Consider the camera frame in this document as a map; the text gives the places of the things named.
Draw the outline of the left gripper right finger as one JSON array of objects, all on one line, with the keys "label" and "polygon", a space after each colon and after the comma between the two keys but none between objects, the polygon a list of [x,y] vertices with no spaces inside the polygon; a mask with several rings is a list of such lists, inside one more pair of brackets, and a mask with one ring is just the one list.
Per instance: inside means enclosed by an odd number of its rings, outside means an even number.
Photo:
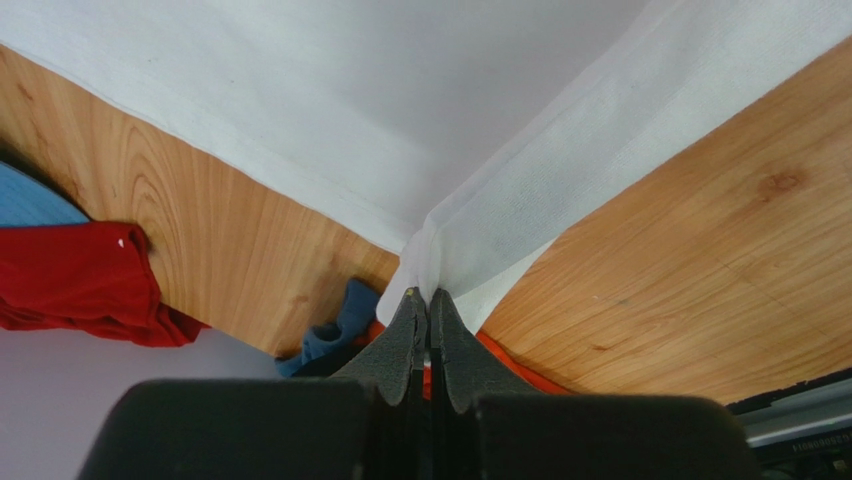
[{"label": "left gripper right finger", "polygon": [[435,292],[433,390],[452,411],[449,479],[758,479],[734,416],[698,397],[546,394],[492,354]]}]

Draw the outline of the white printed t-shirt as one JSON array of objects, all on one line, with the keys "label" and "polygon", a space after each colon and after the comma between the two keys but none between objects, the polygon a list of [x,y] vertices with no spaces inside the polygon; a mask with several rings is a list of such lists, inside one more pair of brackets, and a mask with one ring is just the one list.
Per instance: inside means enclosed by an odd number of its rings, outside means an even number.
[{"label": "white printed t-shirt", "polygon": [[847,1],[5,1],[1,42],[330,217],[478,330],[566,229],[851,34]]}]

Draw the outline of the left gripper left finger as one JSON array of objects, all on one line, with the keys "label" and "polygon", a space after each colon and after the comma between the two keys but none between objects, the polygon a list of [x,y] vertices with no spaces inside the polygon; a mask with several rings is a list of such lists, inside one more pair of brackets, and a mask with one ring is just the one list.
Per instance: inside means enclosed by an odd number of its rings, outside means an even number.
[{"label": "left gripper left finger", "polygon": [[151,380],[108,414],[83,479],[415,479],[420,474],[420,292],[327,378]]}]

